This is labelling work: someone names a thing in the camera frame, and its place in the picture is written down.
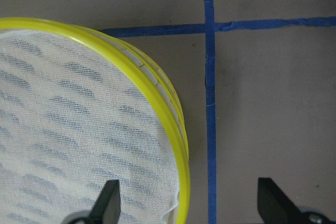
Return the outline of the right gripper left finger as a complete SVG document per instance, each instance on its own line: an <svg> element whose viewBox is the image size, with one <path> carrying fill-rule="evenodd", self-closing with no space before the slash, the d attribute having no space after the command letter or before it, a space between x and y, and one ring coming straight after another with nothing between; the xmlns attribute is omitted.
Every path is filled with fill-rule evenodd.
<svg viewBox="0 0 336 224"><path fill-rule="evenodd" d="M70 214L68 223L118 223L119 218L120 183L108 180L91 210Z"/></svg>

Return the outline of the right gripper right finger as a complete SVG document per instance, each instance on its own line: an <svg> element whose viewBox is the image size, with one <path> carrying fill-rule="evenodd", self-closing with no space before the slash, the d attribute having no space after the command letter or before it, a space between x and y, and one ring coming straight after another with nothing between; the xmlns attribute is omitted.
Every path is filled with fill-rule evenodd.
<svg viewBox="0 0 336 224"><path fill-rule="evenodd" d="M259 177L257 210L266 224L333 223L317 211L301 211L269 177Z"/></svg>

